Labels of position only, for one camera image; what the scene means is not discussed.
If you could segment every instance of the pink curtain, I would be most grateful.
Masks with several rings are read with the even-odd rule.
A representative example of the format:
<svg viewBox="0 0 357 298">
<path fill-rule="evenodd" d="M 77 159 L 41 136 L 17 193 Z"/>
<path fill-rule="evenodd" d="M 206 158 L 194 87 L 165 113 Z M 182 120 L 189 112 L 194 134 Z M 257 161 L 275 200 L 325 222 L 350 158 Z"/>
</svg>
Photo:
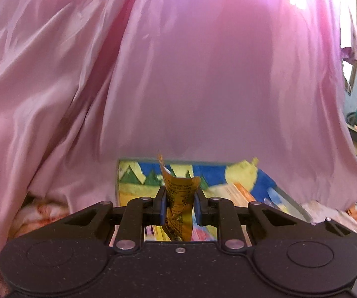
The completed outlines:
<svg viewBox="0 0 357 298">
<path fill-rule="evenodd" d="M 259 167 L 357 200 L 339 0 L 0 0 L 0 250 L 29 190 L 115 200 L 124 156 Z"/>
</svg>

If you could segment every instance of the black round object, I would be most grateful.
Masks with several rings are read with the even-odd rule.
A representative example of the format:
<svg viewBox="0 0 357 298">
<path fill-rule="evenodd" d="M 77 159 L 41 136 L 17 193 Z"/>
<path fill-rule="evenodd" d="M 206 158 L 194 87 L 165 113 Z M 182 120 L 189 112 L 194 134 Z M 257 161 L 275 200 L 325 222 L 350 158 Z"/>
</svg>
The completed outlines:
<svg viewBox="0 0 357 298">
<path fill-rule="evenodd" d="M 335 292 L 357 278 L 357 248 L 343 240 L 270 241 L 253 260 L 268 280 L 298 293 Z"/>
<path fill-rule="evenodd" d="M 0 271 L 13 288 L 48 295 L 88 283 L 106 263 L 106 247 L 99 240 L 18 238 L 0 254 Z"/>
</svg>

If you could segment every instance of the yellow wrapper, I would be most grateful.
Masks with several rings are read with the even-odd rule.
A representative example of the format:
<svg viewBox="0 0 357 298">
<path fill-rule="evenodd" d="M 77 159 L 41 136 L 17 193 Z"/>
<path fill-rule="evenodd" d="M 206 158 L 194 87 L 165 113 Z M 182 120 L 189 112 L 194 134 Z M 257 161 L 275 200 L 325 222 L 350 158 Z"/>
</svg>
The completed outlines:
<svg viewBox="0 0 357 298">
<path fill-rule="evenodd" d="M 165 167 L 161 154 L 158 154 L 163 181 L 167 192 L 167 214 L 163 230 L 171 241 L 191 241 L 192 207 L 194 194 L 201 183 L 200 177 L 174 177 Z"/>
</svg>

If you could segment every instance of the purple cloth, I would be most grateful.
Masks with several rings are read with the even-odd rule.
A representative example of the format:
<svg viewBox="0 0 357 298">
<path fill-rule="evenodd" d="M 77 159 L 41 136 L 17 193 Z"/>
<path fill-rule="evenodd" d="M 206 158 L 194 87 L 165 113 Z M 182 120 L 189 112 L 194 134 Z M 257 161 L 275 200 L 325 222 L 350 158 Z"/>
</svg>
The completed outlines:
<svg viewBox="0 0 357 298">
<path fill-rule="evenodd" d="M 293 1 L 0 0 L 0 250 L 27 190 L 115 201 L 117 159 L 158 151 L 351 206 L 340 1 Z"/>
</svg>

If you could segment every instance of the screw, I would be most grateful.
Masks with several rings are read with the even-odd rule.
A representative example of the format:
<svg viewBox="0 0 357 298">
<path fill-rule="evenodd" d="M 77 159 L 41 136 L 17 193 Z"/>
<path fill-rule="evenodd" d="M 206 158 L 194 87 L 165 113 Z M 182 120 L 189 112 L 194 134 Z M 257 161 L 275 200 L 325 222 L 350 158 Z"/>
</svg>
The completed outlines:
<svg viewBox="0 0 357 298">
<path fill-rule="evenodd" d="M 185 253 L 185 248 L 177 248 L 176 252 L 177 253 Z"/>
<path fill-rule="evenodd" d="M 242 240 L 228 240 L 225 242 L 225 246 L 231 250 L 239 250 L 245 247 L 245 242 Z"/>
<path fill-rule="evenodd" d="M 121 250 L 131 250 L 135 246 L 136 244 L 132 240 L 120 240 L 116 243 L 116 247 Z"/>
</svg>

